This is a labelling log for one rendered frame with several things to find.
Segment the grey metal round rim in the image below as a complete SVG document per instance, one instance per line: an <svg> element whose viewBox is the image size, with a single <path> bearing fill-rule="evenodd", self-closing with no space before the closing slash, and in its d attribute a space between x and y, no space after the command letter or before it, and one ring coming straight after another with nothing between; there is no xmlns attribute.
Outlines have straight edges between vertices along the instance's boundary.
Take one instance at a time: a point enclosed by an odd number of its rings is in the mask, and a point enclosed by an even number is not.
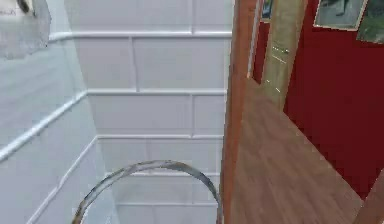
<svg viewBox="0 0 384 224"><path fill-rule="evenodd" d="M86 211L88 210L88 207L97 199L97 197L101 193L103 193L107 188L112 186L115 182L139 171L155 169L167 169L187 173L188 175L194 177L195 179L203 183L205 187L210 191L211 195L214 197L217 203L216 224L225 224L225 216L221 195L217 188L214 186L213 182L197 168L192 167L186 163L174 160L151 160L139 162L122 167L117 171L114 171L111 174L107 175L104 179L98 182L79 203L76 213L72 218L71 224L82 224L83 218L85 216Z"/></svg>

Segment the small framed blue picture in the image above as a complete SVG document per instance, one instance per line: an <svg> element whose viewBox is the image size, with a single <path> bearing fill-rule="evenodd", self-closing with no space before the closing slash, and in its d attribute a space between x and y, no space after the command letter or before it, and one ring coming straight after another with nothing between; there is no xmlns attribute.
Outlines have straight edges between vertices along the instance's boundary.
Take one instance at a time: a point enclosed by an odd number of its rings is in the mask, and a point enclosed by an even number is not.
<svg viewBox="0 0 384 224"><path fill-rule="evenodd" d="M263 0L261 20L268 23L272 17L273 0Z"/></svg>

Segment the grey translucent sheet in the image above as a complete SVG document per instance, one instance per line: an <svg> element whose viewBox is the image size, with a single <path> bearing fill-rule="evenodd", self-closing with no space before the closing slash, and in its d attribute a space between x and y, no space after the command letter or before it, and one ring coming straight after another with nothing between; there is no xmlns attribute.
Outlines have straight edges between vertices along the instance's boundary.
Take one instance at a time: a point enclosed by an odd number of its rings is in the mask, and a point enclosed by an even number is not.
<svg viewBox="0 0 384 224"><path fill-rule="evenodd" d="M0 58L23 58L48 45L51 14L46 0L0 0Z"/></svg>

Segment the brown wooden door frame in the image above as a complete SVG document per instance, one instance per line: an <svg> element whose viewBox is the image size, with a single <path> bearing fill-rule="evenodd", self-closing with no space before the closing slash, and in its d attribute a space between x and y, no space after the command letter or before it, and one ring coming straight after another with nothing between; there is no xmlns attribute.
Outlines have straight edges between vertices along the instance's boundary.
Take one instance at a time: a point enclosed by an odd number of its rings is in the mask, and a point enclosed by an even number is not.
<svg viewBox="0 0 384 224"><path fill-rule="evenodd" d="M245 80L252 55L252 34L259 6L263 0L235 0L225 131L221 168L220 193L223 205L223 224L230 224L231 199L237 162L238 145L244 105Z"/></svg>

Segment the white framed grey picture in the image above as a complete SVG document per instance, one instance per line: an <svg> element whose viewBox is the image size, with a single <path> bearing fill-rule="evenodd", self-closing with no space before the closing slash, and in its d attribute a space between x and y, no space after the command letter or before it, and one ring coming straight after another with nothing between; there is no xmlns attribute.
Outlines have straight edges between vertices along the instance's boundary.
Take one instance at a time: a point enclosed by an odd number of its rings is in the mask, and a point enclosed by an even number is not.
<svg viewBox="0 0 384 224"><path fill-rule="evenodd" d="M344 31L356 31L368 0L319 0L313 25Z"/></svg>

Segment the brown wooden furniture corner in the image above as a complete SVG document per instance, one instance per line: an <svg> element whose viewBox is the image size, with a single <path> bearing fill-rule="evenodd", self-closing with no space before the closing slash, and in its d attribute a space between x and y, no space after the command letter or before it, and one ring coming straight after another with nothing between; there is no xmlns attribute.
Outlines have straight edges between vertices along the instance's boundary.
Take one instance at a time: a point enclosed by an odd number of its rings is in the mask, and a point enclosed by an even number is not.
<svg viewBox="0 0 384 224"><path fill-rule="evenodd" d="M384 224L384 168L373 184L353 224Z"/></svg>

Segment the white framed green picture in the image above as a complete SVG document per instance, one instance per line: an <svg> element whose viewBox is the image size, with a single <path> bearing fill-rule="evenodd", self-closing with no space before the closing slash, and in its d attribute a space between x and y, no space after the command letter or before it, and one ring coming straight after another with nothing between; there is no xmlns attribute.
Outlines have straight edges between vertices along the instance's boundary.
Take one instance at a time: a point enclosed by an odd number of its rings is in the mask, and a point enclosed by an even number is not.
<svg viewBox="0 0 384 224"><path fill-rule="evenodd" d="M384 0L368 0L356 39L384 45Z"/></svg>

